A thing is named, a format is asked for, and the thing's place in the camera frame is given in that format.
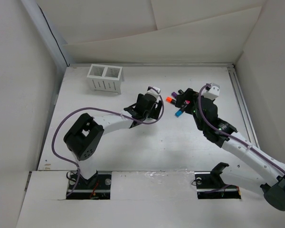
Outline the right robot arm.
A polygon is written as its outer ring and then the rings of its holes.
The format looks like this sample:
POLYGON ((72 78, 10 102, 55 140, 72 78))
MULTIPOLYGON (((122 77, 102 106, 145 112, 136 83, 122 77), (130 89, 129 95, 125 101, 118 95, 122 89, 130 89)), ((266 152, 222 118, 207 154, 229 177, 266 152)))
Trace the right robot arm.
POLYGON ((238 157, 256 174, 253 178, 235 174, 228 164, 221 162, 211 170, 211 184, 241 186, 262 195, 275 209, 285 211, 285 164, 254 146, 236 127, 218 117, 214 101, 219 92, 218 86, 210 84, 199 92, 188 88, 175 97, 175 106, 193 116, 197 129, 208 141, 238 157))

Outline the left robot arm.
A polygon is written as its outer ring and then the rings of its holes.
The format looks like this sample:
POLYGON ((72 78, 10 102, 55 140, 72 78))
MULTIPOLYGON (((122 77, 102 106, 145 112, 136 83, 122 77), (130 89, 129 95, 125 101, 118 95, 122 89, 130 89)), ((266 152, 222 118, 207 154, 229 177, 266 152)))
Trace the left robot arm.
POLYGON ((136 103, 117 115, 92 117, 83 113, 63 140, 78 162, 88 160, 95 153, 103 135, 147 124, 146 119, 157 121, 163 114, 162 106, 162 97, 155 92, 138 94, 136 103))

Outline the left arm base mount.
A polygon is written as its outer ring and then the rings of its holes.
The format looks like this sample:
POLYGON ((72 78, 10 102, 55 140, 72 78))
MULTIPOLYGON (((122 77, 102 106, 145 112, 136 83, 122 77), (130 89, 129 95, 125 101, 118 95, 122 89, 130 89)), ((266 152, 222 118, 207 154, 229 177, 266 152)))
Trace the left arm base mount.
POLYGON ((112 173, 106 171, 97 172, 90 179, 82 176, 75 185, 77 172, 68 171, 66 199, 68 200, 109 200, 111 195, 112 173))

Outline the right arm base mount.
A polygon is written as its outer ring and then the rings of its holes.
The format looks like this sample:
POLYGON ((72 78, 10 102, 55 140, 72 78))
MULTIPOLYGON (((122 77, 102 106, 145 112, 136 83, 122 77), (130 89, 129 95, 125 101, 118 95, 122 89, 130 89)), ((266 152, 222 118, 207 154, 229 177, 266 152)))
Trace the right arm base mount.
POLYGON ((195 178, 191 185, 196 188, 199 200, 241 199, 239 187, 225 184, 220 176, 228 166, 220 162, 211 171, 194 172, 195 178))

